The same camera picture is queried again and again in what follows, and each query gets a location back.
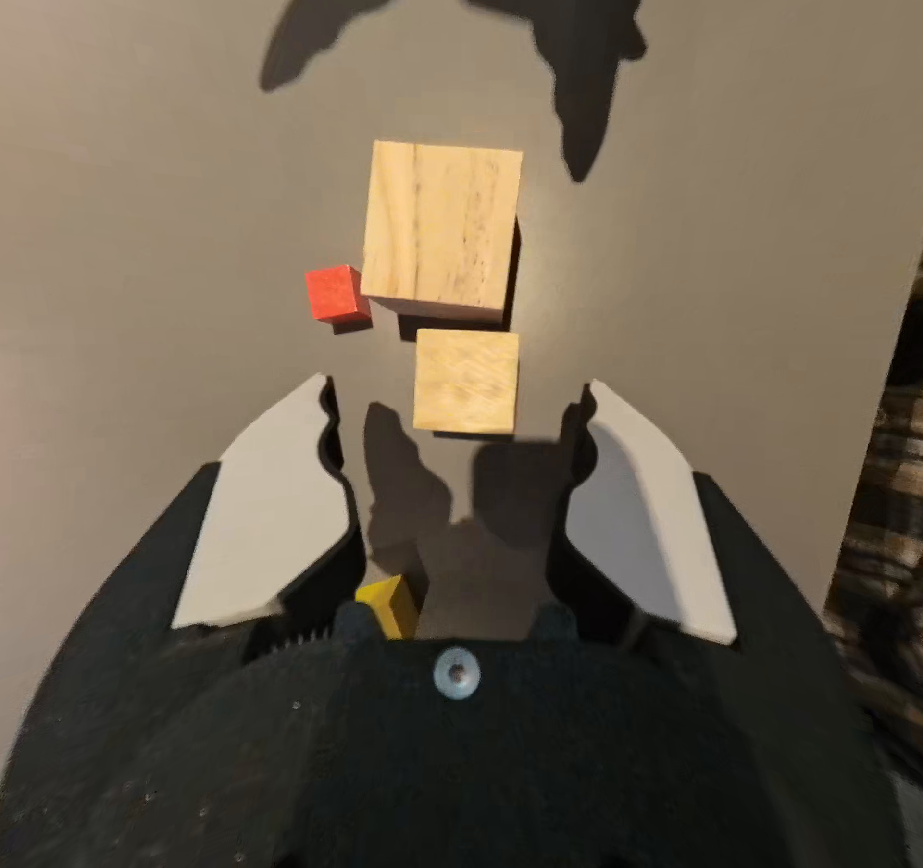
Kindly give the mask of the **medium pale wooden cube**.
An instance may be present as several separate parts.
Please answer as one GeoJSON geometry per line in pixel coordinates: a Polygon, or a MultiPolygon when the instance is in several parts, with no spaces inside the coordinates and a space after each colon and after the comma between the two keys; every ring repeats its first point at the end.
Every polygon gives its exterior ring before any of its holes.
{"type": "Polygon", "coordinates": [[[424,432],[510,436],[517,418],[521,339],[513,332],[417,332],[412,426],[424,432]]]}

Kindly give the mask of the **small yellow wooden cube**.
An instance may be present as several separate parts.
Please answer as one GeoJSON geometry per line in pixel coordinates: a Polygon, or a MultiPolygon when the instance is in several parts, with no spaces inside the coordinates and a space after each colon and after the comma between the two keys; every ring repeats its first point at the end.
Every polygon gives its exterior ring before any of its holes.
{"type": "Polygon", "coordinates": [[[375,614],[381,631],[389,640],[413,640],[419,623],[419,610],[406,576],[399,574],[364,585],[354,600],[367,605],[375,614]]]}

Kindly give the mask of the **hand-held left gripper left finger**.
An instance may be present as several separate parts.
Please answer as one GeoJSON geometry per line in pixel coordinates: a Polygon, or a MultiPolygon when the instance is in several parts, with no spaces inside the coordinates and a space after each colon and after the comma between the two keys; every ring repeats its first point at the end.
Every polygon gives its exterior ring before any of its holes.
{"type": "Polygon", "coordinates": [[[171,628],[332,618],[363,578],[333,379],[314,374],[240,432],[219,469],[171,628]]]}

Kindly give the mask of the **large pale wooden cube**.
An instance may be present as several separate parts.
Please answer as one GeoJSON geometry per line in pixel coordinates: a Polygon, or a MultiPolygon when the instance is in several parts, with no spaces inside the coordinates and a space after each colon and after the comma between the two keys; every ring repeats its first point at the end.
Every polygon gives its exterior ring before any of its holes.
{"type": "Polygon", "coordinates": [[[361,292],[397,313],[501,323],[524,153],[376,140],[361,292]]]}

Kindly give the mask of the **small red wooden cube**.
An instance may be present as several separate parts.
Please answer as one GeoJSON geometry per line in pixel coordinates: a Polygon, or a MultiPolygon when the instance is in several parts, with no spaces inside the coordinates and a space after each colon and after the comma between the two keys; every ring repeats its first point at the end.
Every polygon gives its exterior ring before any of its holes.
{"type": "Polygon", "coordinates": [[[371,308],[361,289],[362,275],[351,265],[307,271],[305,281],[315,320],[331,326],[371,321],[371,308]]]}

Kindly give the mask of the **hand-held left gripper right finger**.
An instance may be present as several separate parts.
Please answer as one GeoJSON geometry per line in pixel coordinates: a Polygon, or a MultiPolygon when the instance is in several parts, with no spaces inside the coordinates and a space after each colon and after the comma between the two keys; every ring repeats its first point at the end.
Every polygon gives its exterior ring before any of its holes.
{"type": "Polygon", "coordinates": [[[694,471],[603,381],[585,386],[548,584],[585,641],[629,643],[647,624],[732,646],[737,627],[694,471]]]}

